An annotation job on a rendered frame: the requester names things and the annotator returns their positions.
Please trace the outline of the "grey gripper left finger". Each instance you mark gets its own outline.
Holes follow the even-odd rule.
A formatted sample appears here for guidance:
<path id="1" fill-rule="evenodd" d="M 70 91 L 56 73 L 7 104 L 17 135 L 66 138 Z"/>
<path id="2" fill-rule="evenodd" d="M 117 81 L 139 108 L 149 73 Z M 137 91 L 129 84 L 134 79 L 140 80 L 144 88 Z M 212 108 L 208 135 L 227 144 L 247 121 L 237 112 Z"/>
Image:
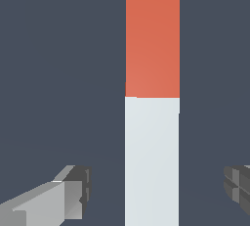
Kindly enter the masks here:
<path id="1" fill-rule="evenodd" d="M 0 204 L 0 226 L 61 226 L 81 219 L 92 193 L 92 167 L 67 165 L 51 182 Z"/>

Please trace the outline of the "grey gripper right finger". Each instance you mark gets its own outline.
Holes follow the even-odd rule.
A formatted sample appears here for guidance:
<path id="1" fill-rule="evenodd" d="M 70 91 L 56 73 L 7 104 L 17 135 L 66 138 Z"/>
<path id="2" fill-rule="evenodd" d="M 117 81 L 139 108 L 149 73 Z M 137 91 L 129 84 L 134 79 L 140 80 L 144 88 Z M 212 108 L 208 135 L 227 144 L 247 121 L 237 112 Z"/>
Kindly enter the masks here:
<path id="1" fill-rule="evenodd" d="M 233 165 L 224 168 L 224 189 L 242 209 L 250 209 L 250 165 Z"/>

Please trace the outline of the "orange and white peg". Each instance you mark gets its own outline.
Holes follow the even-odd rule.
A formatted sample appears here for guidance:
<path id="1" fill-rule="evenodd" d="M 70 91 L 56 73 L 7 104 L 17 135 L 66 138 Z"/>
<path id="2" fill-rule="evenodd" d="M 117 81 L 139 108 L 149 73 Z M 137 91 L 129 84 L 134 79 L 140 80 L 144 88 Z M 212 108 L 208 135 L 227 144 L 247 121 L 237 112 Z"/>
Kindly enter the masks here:
<path id="1" fill-rule="evenodd" d="M 125 226 L 179 226 L 180 0 L 126 0 Z"/>

